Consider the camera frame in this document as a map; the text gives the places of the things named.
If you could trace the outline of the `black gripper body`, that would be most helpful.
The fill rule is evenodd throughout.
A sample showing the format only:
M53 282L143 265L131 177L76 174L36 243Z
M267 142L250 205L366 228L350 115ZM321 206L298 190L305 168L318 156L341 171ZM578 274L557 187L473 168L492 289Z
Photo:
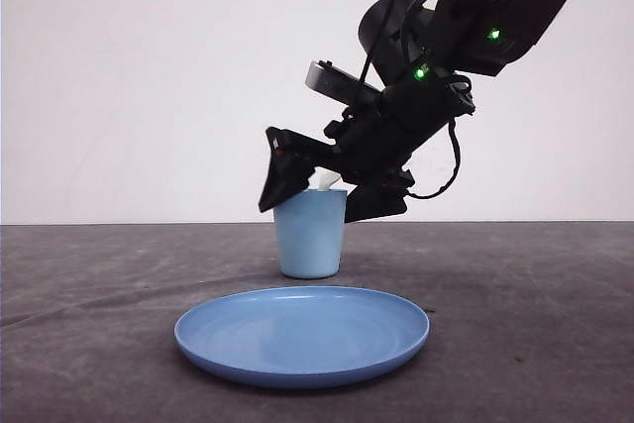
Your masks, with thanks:
M465 76L403 79L386 87L364 112L331 121L324 134L341 150L343 179L366 185L407 162L454 118L474 111Z

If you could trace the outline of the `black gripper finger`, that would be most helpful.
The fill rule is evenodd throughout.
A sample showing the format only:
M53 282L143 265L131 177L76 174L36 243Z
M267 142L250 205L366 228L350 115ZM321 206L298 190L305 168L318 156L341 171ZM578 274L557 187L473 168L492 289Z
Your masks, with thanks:
M336 172L342 170L342 153L338 146L276 127L268 127L265 135L270 147L270 160L259 201L261 212L307 188L317 166Z
M414 184L409 170L393 170L358 185L347 197L345 222L400 215L407 211L404 197Z

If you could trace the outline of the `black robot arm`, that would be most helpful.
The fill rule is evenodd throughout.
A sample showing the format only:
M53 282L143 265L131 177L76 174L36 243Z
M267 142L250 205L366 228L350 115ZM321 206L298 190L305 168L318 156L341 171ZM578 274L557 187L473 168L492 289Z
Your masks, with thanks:
M342 116L317 141L270 127L270 161L261 210L303 191L314 171L339 173L353 186L345 219L406 210L412 153L441 129L471 114L472 74L494 76L524 56L567 0L379 0L358 36L382 81L374 88L328 61L309 66L306 84L341 102Z

